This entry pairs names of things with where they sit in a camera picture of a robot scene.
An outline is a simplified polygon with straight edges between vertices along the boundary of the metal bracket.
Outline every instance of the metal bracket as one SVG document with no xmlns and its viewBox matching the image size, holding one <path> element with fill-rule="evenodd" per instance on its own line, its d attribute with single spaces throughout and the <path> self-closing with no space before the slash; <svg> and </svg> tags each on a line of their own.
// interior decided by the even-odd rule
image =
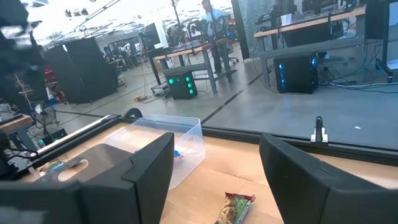
<svg viewBox="0 0 398 224">
<path fill-rule="evenodd" d="M 318 116 L 315 129 L 311 135 L 311 143 L 315 144 L 328 144 L 328 135 L 326 134 L 326 128 L 323 126 L 322 117 Z"/>
</svg>

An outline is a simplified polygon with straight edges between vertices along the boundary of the desk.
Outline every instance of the desk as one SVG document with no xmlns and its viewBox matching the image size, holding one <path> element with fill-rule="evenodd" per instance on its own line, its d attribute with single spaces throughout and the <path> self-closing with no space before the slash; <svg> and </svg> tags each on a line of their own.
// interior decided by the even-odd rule
<svg viewBox="0 0 398 224">
<path fill-rule="evenodd" d="M 342 19 L 346 19 L 348 17 L 356 16 L 356 37 L 357 38 L 345 38 L 345 39 L 336 39 L 336 40 L 329 40 L 325 42 L 319 42 L 319 43 L 314 43 L 314 44 L 306 44 L 306 45 L 300 45 L 300 46 L 295 46 L 295 47 L 288 47 L 284 49 L 277 49 L 277 46 L 273 45 L 273 50 L 268 50 L 266 51 L 266 44 L 264 43 L 264 39 L 268 35 L 272 34 L 278 34 L 290 31 L 290 30 L 295 30 L 295 29 L 301 29 L 304 27 L 310 27 L 310 26 L 315 26 L 319 24 L 324 24 L 329 22 L 329 19 L 327 17 L 322 17 L 319 19 L 314 19 L 311 21 L 307 22 L 298 22 L 295 24 L 291 24 L 288 26 L 283 26 L 279 29 L 272 29 L 272 30 L 267 30 L 265 32 L 258 32 L 254 34 L 254 38 L 256 38 L 259 41 L 259 51 L 260 51 L 260 58 L 261 58 L 261 67 L 262 67 L 262 74 L 266 75 L 265 80 L 268 82 L 268 86 L 271 87 L 270 85 L 270 78 L 269 78 L 269 70 L 268 70 L 268 64 L 267 64 L 267 59 L 268 58 L 274 58 L 286 54 L 297 54 L 297 53 L 304 53 L 308 51 L 321 51 L 321 50 L 331 50 L 331 49 L 338 49 L 338 48 L 345 48 L 345 47 L 355 47 L 359 45 L 364 45 L 365 44 L 365 39 L 364 39 L 364 30 L 365 30 L 365 9 L 366 6 L 360 6 L 351 12 L 346 12 L 346 13 L 340 13 L 340 14 L 335 14 L 333 16 L 330 16 L 330 22 L 333 21 L 338 21 Z M 364 50 L 361 47 L 357 47 L 356 49 L 356 54 L 359 56 L 364 55 Z"/>
<path fill-rule="evenodd" d="M 104 143 L 125 127 L 126 124 L 119 123 L 68 151 L 60 159 L 75 157 Z M 258 145 L 205 137 L 205 150 L 205 160 L 178 187 L 169 191 L 161 223 L 214 223 L 224 203 L 225 192 L 256 194 L 256 201 L 244 223 L 283 223 L 264 175 Z M 383 187 L 398 188 L 398 167 L 314 156 Z M 35 179 L 28 175 L 21 181 Z"/>
<path fill-rule="evenodd" d="M 36 150 L 35 144 L 27 135 L 26 131 L 26 129 L 29 128 L 32 125 L 32 123 L 33 123 L 32 117 L 24 115 L 22 118 L 1 125 L 0 129 L 2 129 L 8 136 L 17 133 L 18 136 L 21 138 L 22 142 L 24 143 L 24 145 L 28 149 Z"/>
<path fill-rule="evenodd" d="M 217 76 L 217 78 L 214 77 L 213 74 L 213 68 L 211 67 L 211 62 L 210 62 L 210 58 L 207 54 L 207 50 L 212 49 L 214 46 L 221 46 L 222 48 L 224 48 L 223 54 L 222 54 L 222 58 L 224 61 L 224 68 L 225 68 L 225 73 L 224 74 L 219 74 Z M 216 87 L 216 81 L 220 78 L 223 78 L 224 75 L 227 76 L 228 80 L 231 79 L 231 67 L 229 66 L 229 56 L 228 56 L 228 51 L 226 49 L 226 39 L 220 39 L 217 40 L 215 43 L 209 43 L 209 44 L 205 44 L 202 45 L 200 47 L 194 48 L 194 49 L 184 49 L 184 50 L 180 50 L 178 52 L 173 52 L 170 54 L 165 54 L 165 55 L 160 55 L 157 57 L 154 57 L 154 60 L 156 61 L 160 61 L 160 60 L 164 60 L 167 59 L 169 57 L 176 57 L 178 56 L 180 58 L 181 65 L 185 66 L 183 64 L 183 55 L 189 55 L 189 54 L 198 54 L 202 52 L 203 54 L 203 58 L 205 60 L 205 63 L 202 66 L 197 67 L 195 65 L 194 71 L 199 71 L 199 70 L 206 70 L 207 74 L 209 76 L 209 78 L 201 78 L 201 79 L 195 79 L 195 80 L 210 80 L 210 85 L 211 85 L 211 89 L 213 90 L 213 93 L 216 94 L 217 93 L 217 87 Z"/>
</svg>

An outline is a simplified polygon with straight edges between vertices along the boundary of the snack bar wrapper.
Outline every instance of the snack bar wrapper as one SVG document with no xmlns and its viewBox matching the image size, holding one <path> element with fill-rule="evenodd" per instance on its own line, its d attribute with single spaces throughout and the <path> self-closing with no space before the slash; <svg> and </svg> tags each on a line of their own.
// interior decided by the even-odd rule
<svg viewBox="0 0 398 224">
<path fill-rule="evenodd" d="M 215 224 L 242 224 L 256 196 L 225 193 L 225 199 Z"/>
</svg>

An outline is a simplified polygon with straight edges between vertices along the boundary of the concrete floor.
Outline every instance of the concrete floor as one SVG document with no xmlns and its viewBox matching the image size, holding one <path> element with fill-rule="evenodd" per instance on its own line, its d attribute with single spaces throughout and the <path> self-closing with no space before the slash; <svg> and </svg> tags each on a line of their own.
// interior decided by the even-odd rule
<svg viewBox="0 0 398 224">
<path fill-rule="evenodd" d="M 231 56 L 241 59 L 240 51 Z M 139 108 L 144 115 L 167 114 L 206 119 L 238 94 L 229 104 L 211 117 L 205 126 L 264 131 L 288 136 L 309 138 L 313 133 L 315 118 L 322 116 L 330 141 L 398 148 L 398 116 L 395 94 L 365 93 L 341 88 L 320 87 L 312 95 L 278 94 L 264 88 L 258 78 L 259 61 L 239 62 L 232 69 L 233 82 L 226 78 L 216 82 L 218 94 L 211 92 L 210 83 L 196 82 L 199 95 L 193 100 L 175 101 L 158 99 L 148 104 L 135 103 L 136 96 L 151 96 L 150 87 L 156 84 L 150 68 L 136 68 L 124 72 L 127 87 L 119 92 L 94 102 L 92 105 L 56 105 L 59 111 L 105 116 L 124 114 L 128 109 Z M 340 73 L 350 70 L 347 65 L 339 67 Z M 367 80 L 365 75 L 360 80 Z M 398 91 L 398 86 L 374 90 Z M 60 126 L 68 133 L 76 131 L 98 118 L 78 114 L 58 113 Z"/>
</svg>

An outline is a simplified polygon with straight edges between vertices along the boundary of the black cabinet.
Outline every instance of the black cabinet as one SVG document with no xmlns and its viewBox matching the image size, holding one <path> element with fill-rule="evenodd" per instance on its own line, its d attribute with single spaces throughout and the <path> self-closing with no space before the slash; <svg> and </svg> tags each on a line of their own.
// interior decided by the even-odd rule
<svg viewBox="0 0 398 224">
<path fill-rule="evenodd" d="M 90 103 L 117 92 L 117 78 L 94 38 L 54 47 L 45 59 L 69 103 Z"/>
</svg>

